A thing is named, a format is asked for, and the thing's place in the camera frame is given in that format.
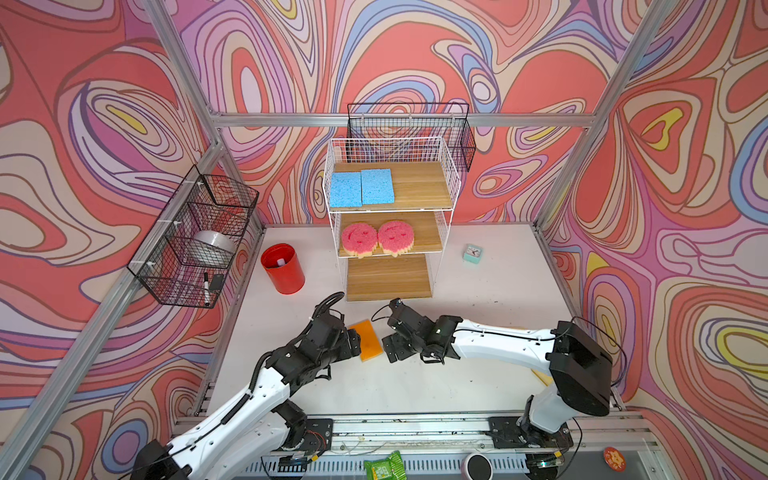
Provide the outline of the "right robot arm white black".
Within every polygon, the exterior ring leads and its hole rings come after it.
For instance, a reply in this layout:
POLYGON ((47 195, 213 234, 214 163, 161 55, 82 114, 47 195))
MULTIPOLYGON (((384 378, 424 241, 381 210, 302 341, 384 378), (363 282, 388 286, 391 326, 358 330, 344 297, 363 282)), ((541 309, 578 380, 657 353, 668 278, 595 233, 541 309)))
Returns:
POLYGON ((425 364, 448 359, 497 360, 549 376, 552 383, 527 400, 518 428, 527 435, 553 435, 574 417, 610 413, 613 361, 608 352, 572 321, 551 330, 521 330, 479 324, 453 315, 432 320, 396 298, 389 302, 382 340, 390 362, 414 355, 425 364))

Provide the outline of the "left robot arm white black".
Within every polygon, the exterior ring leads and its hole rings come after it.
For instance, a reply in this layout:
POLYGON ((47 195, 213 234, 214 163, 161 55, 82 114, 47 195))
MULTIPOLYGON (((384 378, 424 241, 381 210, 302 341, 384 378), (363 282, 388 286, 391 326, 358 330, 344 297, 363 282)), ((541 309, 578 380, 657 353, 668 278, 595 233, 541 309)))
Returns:
POLYGON ((360 335, 343 315, 315 314, 296 338, 262 355, 248 385, 222 407, 168 444, 144 446, 126 477, 232 479, 254 457, 297 447, 306 414, 290 397, 331 364, 360 354, 360 335))

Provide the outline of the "orange yellow rectangular sponge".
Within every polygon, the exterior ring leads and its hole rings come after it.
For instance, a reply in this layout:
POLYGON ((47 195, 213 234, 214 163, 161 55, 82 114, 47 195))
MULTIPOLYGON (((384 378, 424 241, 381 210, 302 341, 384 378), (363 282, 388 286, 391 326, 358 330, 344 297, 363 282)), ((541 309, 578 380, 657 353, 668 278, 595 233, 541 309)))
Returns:
POLYGON ((370 361, 384 353, 381 341, 374 330, 371 320, 367 319, 350 327, 360 337, 360 360, 362 362, 370 361))

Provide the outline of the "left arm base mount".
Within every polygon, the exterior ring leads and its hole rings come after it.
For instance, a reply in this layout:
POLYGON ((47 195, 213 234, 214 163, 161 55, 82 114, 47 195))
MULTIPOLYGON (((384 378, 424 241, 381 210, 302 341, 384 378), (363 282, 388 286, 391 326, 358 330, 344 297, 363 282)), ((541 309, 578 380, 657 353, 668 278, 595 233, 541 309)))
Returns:
POLYGON ((271 410, 278 416, 278 426, 285 432, 282 443, 268 457, 260 459, 268 479, 303 479, 310 466, 332 447, 334 421, 308 418, 290 400, 271 410))

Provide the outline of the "pink smiley scrub sponge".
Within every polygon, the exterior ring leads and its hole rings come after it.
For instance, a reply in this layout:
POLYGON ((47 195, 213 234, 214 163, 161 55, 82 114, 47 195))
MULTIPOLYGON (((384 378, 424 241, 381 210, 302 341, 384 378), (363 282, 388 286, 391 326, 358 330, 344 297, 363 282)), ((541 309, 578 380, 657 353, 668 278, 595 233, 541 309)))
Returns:
POLYGON ((378 246, 378 231, 364 222, 352 223, 341 232, 344 253, 356 258, 372 256, 378 246))

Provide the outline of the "yellow pink smiley sponge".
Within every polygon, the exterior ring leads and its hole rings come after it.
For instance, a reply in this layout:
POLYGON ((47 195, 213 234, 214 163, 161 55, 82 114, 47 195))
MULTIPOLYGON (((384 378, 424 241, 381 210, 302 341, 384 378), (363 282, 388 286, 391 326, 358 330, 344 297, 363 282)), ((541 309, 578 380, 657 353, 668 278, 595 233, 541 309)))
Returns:
POLYGON ((405 221, 388 221, 378 229, 378 243, 384 254, 397 257, 408 253, 413 248, 414 242, 414 229, 405 221))

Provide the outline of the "blue rectangular sponge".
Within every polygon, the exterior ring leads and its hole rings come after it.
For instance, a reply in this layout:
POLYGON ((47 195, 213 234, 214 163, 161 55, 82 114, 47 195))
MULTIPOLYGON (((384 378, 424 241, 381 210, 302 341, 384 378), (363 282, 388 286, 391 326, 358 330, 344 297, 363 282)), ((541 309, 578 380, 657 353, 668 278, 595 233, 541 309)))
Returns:
POLYGON ((360 172, 334 172, 331 175, 329 201, 331 209, 362 206, 362 177, 360 172))
POLYGON ((361 172, 362 204, 388 205, 395 202, 390 169, 368 169, 361 172))

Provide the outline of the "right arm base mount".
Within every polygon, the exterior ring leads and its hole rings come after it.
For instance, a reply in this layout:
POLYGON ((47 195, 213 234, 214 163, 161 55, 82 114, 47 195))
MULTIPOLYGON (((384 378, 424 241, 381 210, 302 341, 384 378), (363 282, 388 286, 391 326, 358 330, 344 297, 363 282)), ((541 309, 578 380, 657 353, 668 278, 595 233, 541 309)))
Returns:
POLYGON ((489 436, 496 449, 528 449, 526 466, 529 470, 553 470, 564 461, 564 454, 573 446, 570 429, 563 424, 556 432, 547 433, 532 426, 521 416, 488 418, 489 436))

